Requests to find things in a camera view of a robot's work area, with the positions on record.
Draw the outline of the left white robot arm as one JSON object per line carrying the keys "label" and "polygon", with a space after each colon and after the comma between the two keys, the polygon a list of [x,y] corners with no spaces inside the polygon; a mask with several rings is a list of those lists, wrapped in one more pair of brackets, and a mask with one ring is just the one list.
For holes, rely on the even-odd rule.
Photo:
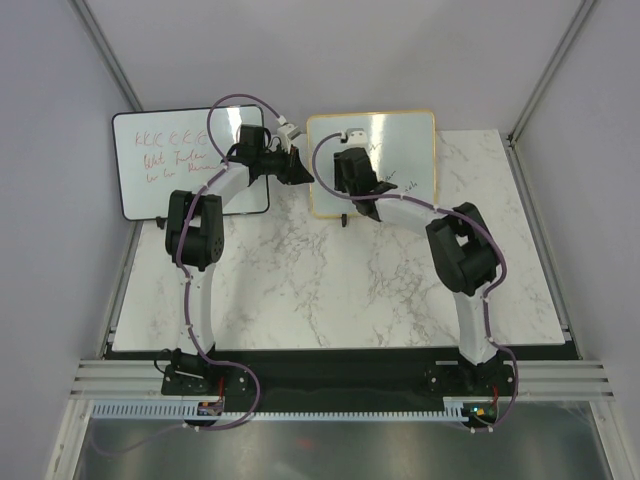
{"label": "left white robot arm", "polygon": [[179,286],[184,326],[178,349],[205,358],[215,348],[211,320],[212,281],[225,245],[223,209],[260,177],[274,176],[285,185],[312,181],[300,163],[294,140],[300,129],[285,123],[277,129],[279,145],[270,149],[257,137],[261,127],[240,127],[240,141],[214,176],[193,191],[169,197],[165,249],[181,272]]}

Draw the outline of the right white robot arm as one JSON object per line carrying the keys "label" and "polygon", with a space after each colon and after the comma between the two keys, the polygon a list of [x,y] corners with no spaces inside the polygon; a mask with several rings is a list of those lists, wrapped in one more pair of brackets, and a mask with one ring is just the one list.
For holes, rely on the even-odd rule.
{"label": "right white robot arm", "polygon": [[490,330],[486,295],[504,257],[496,250],[476,205],[464,202],[446,210],[414,198],[380,180],[366,150],[346,149],[335,156],[338,187],[328,192],[350,201],[358,213],[425,237],[437,277],[453,293],[460,331],[459,352],[468,362],[457,370],[459,386],[480,394],[494,374],[487,362],[498,347]]}

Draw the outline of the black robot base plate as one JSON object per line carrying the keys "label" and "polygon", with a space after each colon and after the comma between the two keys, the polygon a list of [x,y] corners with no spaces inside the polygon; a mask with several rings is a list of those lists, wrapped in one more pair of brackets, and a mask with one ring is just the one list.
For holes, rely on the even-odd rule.
{"label": "black robot base plate", "polygon": [[207,358],[176,348],[159,357],[167,363],[162,395],[244,412],[231,422],[194,422],[210,429],[242,425],[256,411],[432,410],[448,397],[486,398],[496,419],[498,401],[514,399],[519,385],[515,358],[504,351],[478,366],[453,348],[213,350]]}

